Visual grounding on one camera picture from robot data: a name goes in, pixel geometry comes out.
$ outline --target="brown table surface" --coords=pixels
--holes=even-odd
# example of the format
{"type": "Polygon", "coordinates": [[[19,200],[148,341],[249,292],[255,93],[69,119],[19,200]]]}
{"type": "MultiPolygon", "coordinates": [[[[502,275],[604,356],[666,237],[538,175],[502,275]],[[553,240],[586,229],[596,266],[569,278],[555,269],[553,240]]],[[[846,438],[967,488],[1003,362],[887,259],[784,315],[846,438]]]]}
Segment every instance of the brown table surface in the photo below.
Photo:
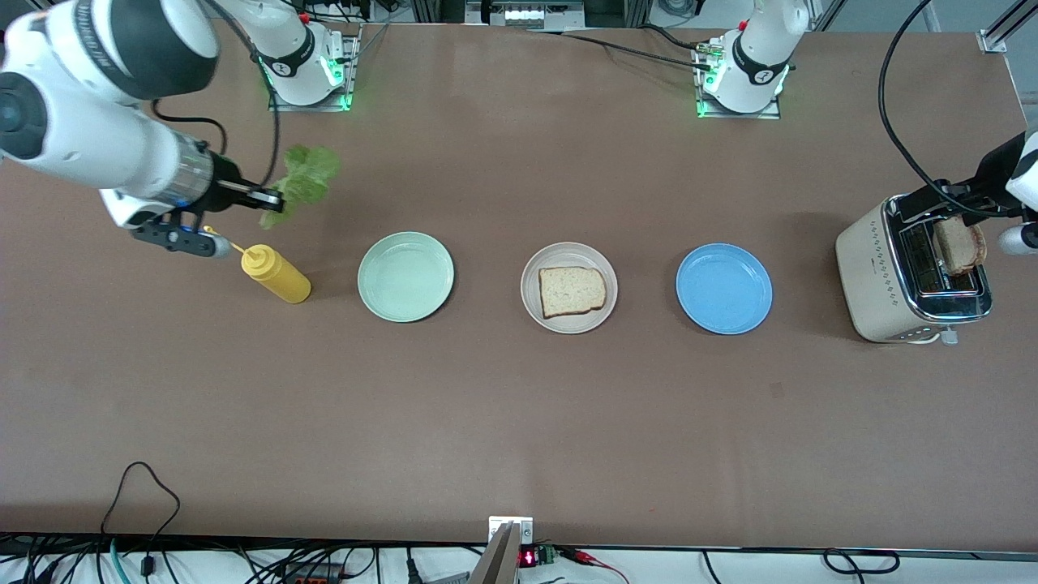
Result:
{"type": "MultiPolygon", "coordinates": [[[[164,108],[222,120],[258,177],[270,115],[222,37],[212,86],[164,108]]],[[[696,118],[678,66],[393,26],[353,111],[283,116],[282,144],[340,152],[328,199],[271,231],[247,208],[210,217],[309,274],[300,306],[234,259],[135,242],[97,193],[8,161],[0,529],[95,530],[139,458],[183,498],[179,533],[480,540],[515,513],[564,543],[1038,550],[1038,262],[992,252],[994,311],[956,349],[866,343],[844,305],[837,234],[920,184],[876,112],[889,41],[807,35],[783,119],[754,121],[696,118]],[[364,308],[356,273],[405,229],[447,246],[457,282],[402,326],[364,308]],[[519,297],[529,256],[567,240],[620,278],[612,316],[576,337],[519,297]],[[677,304],[680,259],[713,241],[771,275],[752,334],[707,334],[677,304]]],[[[972,175],[1025,127],[1003,57],[968,34],[907,35],[890,108],[936,176],[972,175]]],[[[143,473],[125,497],[113,531],[170,509],[143,473]]]]}

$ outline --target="red wire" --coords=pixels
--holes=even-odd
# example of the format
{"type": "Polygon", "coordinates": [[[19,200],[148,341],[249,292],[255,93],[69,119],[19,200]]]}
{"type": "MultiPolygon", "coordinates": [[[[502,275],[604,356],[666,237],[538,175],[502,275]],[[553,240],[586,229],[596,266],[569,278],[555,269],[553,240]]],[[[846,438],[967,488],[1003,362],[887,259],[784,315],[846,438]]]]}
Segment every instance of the red wire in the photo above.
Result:
{"type": "Polygon", "coordinates": [[[624,582],[626,584],[631,584],[631,581],[628,580],[626,576],[624,576],[623,572],[620,572],[619,569],[617,569],[617,568],[612,567],[611,565],[603,562],[602,560],[595,560],[595,561],[598,562],[598,567],[604,567],[605,569],[614,572],[614,573],[617,573],[618,576],[620,576],[621,578],[624,579],[624,582]]]}

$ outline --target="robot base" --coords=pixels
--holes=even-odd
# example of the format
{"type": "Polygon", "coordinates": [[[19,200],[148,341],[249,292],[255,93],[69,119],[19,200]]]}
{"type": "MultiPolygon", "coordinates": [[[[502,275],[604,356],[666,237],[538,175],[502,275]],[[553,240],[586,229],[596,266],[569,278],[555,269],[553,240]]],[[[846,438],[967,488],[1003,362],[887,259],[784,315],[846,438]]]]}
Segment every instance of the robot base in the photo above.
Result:
{"type": "MultiPolygon", "coordinates": [[[[693,62],[707,62],[699,52],[692,51],[691,53],[693,62]]],[[[778,108],[778,94],[771,98],[771,103],[760,111],[739,113],[720,105],[717,98],[703,90],[710,72],[696,68],[693,71],[693,75],[692,82],[695,85],[695,115],[699,117],[742,117],[745,119],[780,119],[782,117],[782,110],[778,108]]]]}
{"type": "Polygon", "coordinates": [[[267,104],[268,109],[273,110],[275,104],[278,111],[309,111],[309,112],[330,112],[350,111],[353,105],[353,87],[357,80],[357,57],[360,55],[360,34],[356,36],[342,35],[342,48],[338,43],[332,48],[331,58],[342,60],[342,64],[332,60],[326,66],[328,78],[337,86],[332,89],[328,96],[310,105],[294,105],[282,100],[277,93],[271,95],[267,104]]]}

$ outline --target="slice of bread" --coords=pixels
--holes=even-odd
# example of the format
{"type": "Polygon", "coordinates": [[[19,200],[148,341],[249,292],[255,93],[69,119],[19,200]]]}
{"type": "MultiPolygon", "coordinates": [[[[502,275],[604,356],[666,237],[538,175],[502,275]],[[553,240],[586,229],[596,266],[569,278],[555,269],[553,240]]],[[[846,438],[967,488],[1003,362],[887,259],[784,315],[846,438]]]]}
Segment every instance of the slice of bread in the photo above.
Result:
{"type": "Polygon", "coordinates": [[[538,278],[544,318],[588,314],[605,306],[605,278],[594,268],[544,268],[538,278]]]}
{"type": "Polygon", "coordinates": [[[957,215],[933,224],[933,243],[949,275],[962,275],[987,258],[987,242],[980,225],[966,226],[957,215]]]}

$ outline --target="mustard bottle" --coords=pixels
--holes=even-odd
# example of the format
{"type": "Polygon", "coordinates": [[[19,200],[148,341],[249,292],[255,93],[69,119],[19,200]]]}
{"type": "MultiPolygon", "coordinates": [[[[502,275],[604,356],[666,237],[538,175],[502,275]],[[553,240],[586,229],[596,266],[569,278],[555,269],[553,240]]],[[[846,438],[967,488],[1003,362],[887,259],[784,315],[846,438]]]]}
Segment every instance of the mustard bottle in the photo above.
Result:
{"type": "MultiPolygon", "coordinates": [[[[204,230],[220,234],[209,225],[204,230]]],[[[270,245],[261,243],[242,249],[229,243],[242,253],[242,270],[285,303],[298,305],[310,296],[310,280],[270,245]]]]}

